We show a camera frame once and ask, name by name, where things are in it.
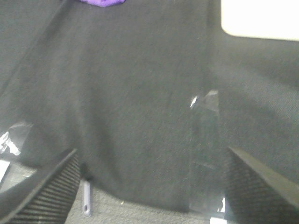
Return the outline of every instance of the white surface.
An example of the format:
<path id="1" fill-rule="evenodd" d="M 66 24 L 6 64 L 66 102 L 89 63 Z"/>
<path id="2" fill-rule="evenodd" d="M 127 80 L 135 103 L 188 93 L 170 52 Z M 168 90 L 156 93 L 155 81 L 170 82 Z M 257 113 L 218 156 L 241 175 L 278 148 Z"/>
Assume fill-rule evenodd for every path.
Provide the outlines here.
<path id="1" fill-rule="evenodd" d="M 221 25 L 233 36 L 299 41 L 299 0 L 221 0 Z"/>
<path id="2" fill-rule="evenodd" d="M 2 181 L 2 178 L 4 177 L 4 174 L 7 171 L 9 164 L 10 164 L 10 162 L 8 162 L 8 161 L 0 160 L 0 183 Z"/>
<path id="3" fill-rule="evenodd" d="M 214 218 L 212 217 L 210 220 L 210 224 L 228 224 L 228 222 L 221 218 Z"/>

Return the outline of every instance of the purple fabric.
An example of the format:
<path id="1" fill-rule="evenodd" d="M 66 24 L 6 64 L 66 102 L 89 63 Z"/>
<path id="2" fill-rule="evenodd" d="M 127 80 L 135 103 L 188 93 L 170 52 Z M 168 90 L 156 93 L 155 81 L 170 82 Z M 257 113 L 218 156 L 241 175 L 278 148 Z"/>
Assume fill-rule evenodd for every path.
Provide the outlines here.
<path id="1" fill-rule="evenodd" d="M 81 0 L 91 5 L 107 7 L 124 3 L 126 0 Z"/>

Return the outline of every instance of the transparent plastic bag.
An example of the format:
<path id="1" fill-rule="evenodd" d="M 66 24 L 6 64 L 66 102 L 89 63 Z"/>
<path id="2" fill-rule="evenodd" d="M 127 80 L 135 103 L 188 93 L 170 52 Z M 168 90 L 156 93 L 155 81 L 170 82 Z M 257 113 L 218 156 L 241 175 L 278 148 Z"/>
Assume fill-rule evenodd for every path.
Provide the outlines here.
<path id="1" fill-rule="evenodd" d="M 8 151 L 16 156 L 20 155 L 32 126 L 31 123 L 21 121 L 4 131 L 0 136 L 0 154 Z"/>

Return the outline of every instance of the plastic sheet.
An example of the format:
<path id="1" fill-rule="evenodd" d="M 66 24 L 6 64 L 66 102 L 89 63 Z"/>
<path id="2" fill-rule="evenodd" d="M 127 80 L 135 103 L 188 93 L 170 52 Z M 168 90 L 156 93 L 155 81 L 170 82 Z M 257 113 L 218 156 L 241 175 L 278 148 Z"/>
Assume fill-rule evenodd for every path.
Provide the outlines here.
<path id="1" fill-rule="evenodd" d="M 195 97 L 190 105 L 192 120 L 190 209 L 214 216 L 224 207 L 218 91 Z"/>
<path id="2" fill-rule="evenodd" d="M 32 126 L 31 123 L 26 121 L 12 125 L 0 137 L 0 154 L 4 154 L 7 151 L 15 156 L 20 155 Z"/>

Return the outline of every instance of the gray carpet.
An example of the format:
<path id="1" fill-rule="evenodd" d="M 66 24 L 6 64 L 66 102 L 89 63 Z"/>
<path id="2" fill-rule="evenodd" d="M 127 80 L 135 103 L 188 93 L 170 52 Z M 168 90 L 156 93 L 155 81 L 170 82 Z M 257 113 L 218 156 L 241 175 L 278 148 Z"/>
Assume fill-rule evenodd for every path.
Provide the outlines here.
<path id="1" fill-rule="evenodd" d="M 33 169 L 10 166 L 0 193 L 32 175 Z M 82 214 L 82 184 L 66 220 L 66 224 L 209 224 L 199 214 L 179 213 L 118 200 L 107 193 L 93 190 L 93 210 L 90 218 Z"/>

